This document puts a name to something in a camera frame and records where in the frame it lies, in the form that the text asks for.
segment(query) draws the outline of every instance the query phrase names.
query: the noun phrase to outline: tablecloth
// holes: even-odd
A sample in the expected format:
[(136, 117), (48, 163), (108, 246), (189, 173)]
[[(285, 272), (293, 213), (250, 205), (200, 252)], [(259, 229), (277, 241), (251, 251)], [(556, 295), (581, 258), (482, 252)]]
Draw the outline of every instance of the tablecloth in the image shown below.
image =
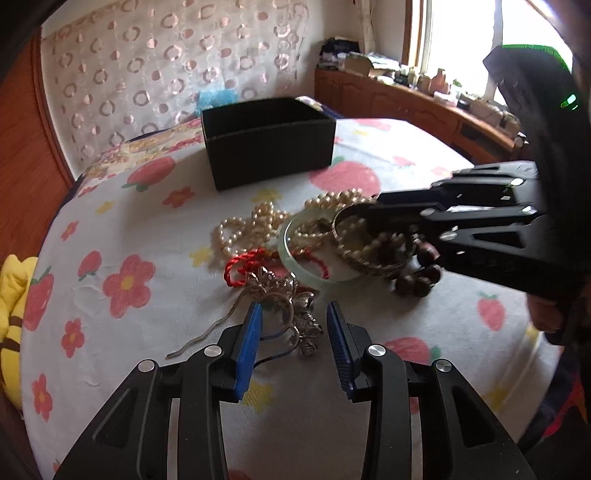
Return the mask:
[[(333, 164), (226, 192), (215, 191), (199, 120), (106, 153), (57, 215), (41, 250), (24, 318), (24, 418), (45, 479), (105, 400), (145, 358), (182, 361), (215, 343), (231, 320), (182, 357), (167, 353), (203, 332), (232, 305), (212, 230), (272, 200), (296, 212), (327, 190), (366, 194), (417, 189), (470, 163), (426, 132), (396, 120), (337, 121)], [(404, 359), (451, 360), (514, 439), (535, 413), (559, 348), (529, 323), (524, 295), (445, 273), (424, 299), (400, 298), (369, 278), (355, 295), (320, 295), (315, 313), (339, 300), (347, 320)], [(420, 424), (413, 414), (414, 476)], [(239, 404), (222, 405), (234, 479), (358, 479), (369, 410), (340, 390), (329, 340), (311, 358), (263, 364)], [(171, 422), (174, 433), (174, 415)], [(175, 478), (175, 440), (169, 443)]]

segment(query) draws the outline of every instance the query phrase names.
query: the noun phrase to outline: pearl necklace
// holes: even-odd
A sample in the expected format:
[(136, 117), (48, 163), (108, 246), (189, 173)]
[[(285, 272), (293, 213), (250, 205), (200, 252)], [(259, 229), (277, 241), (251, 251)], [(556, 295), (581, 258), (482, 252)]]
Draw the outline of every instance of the pearl necklace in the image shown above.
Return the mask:
[[(354, 203), (372, 203), (370, 197), (364, 197), (361, 189), (349, 189), (342, 192), (327, 192), (304, 202), (305, 209), (322, 208), (341, 210)], [(221, 221), (214, 230), (214, 237), (222, 254), (228, 258), (245, 254), (256, 248), (268, 248), (267, 243), (277, 237), (281, 224), (291, 217), (289, 212), (276, 209), (273, 202), (263, 202), (255, 206), (251, 217), (230, 217)], [(232, 233), (224, 236), (225, 230)], [(328, 237), (330, 229), (321, 229), (314, 222), (300, 225), (291, 239), (296, 249), (318, 248)]]

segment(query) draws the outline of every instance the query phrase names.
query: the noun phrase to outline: black box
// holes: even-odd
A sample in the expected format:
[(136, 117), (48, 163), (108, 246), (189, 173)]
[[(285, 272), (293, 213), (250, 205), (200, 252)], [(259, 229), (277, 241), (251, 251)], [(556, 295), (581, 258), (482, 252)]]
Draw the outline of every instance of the black box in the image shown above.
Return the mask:
[(330, 166), (336, 121), (294, 98), (201, 112), (216, 190)]

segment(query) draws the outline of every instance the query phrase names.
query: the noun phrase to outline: yellow plush toy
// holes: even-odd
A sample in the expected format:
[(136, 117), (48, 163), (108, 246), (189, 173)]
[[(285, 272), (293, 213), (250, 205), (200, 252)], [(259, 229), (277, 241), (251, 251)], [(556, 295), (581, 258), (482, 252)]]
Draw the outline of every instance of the yellow plush toy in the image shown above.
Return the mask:
[(4, 393), (19, 410), (22, 315), (36, 263), (36, 257), (21, 263), (15, 255), (9, 255), (0, 270), (0, 367)]

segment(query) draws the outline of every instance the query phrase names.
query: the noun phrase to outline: red braided bracelet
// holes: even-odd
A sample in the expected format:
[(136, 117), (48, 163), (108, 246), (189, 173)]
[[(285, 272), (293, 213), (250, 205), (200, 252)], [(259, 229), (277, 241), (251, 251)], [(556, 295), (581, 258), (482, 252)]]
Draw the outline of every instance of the red braided bracelet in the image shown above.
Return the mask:
[[(322, 278), (328, 279), (328, 267), (320, 258), (315, 257), (310, 250), (305, 249), (301, 252), (293, 253), (292, 255), (296, 259), (301, 258), (302, 260), (308, 260), (312, 263), (315, 263), (322, 270)], [(269, 252), (264, 248), (257, 248), (256, 250), (251, 250), (245, 254), (237, 255), (232, 258), (226, 264), (223, 274), (223, 278), (226, 281), (226, 284), (228, 284), (228, 287), (238, 288), (246, 285), (246, 272), (256, 272), (264, 260), (277, 261), (279, 260), (279, 253)], [(232, 277), (230, 276), (232, 268), (234, 265), (241, 263), (243, 264), (237, 268), (237, 272), (241, 275), (241, 278), (239, 280), (232, 280)]]

